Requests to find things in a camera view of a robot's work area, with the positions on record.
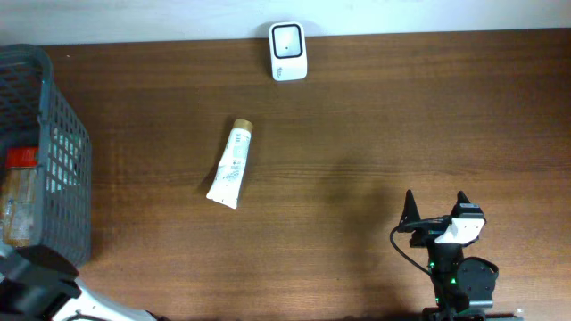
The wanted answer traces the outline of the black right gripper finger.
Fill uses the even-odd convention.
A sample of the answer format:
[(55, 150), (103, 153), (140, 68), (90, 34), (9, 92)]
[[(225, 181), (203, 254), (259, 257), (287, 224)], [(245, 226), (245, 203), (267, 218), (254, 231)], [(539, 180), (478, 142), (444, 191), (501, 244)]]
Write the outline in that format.
[(458, 191), (456, 203), (457, 203), (458, 205), (460, 205), (460, 204), (470, 204), (471, 201), (468, 199), (468, 197), (464, 194), (463, 191)]
[(418, 207), (414, 199), (413, 192), (409, 189), (405, 194), (403, 211), (400, 219), (400, 226), (417, 223), (420, 220)]

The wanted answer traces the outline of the white tube with gold cap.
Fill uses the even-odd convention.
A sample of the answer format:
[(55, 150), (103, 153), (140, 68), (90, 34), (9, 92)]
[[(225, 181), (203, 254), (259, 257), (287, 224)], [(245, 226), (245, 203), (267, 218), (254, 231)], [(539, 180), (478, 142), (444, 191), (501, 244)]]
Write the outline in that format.
[(240, 189), (247, 164), (253, 124), (246, 119), (237, 119), (228, 135), (227, 144), (220, 158), (217, 172), (206, 198), (237, 208)]

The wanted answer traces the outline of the red orange pasta packet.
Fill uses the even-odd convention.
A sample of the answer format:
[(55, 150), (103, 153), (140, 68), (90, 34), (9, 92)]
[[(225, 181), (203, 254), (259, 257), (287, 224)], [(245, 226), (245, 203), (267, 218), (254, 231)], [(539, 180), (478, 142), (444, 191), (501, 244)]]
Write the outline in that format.
[(38, 148), (13, 147), (5, 158), (1, 186), (1, 241), (14, 247), (30, 244), (34, 226)]

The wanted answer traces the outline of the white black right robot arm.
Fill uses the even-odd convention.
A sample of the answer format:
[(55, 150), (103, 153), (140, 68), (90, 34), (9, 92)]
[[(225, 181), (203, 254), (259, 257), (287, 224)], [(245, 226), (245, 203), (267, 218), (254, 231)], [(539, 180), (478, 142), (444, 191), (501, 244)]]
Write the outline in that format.
[[(466, 257), (463, 250), (475, 243), (486, 224), (481, 207), (461, 191), (451, 213), (421, 218), (413, 192), (405, 194), (399, 224), (389, 234), (393, 248), (426, 274), (434, 287), (434, 308), (425, 308), (421, 320), (518, 320), (515, 314), (490, 314), (500, 270), (491, 261)], [(409, 247), (427, 250), (427, 264), (420, 265), (394, 240), (409, 234)]]

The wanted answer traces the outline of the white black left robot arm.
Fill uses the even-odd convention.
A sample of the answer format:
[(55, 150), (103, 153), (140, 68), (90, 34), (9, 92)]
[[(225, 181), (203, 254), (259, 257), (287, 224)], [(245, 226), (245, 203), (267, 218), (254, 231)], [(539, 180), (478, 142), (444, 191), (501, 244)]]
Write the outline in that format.
[(9, 321), (160, 321), (87, 288), (76, 267), (44, 245), (1, 245), (1, 318)]

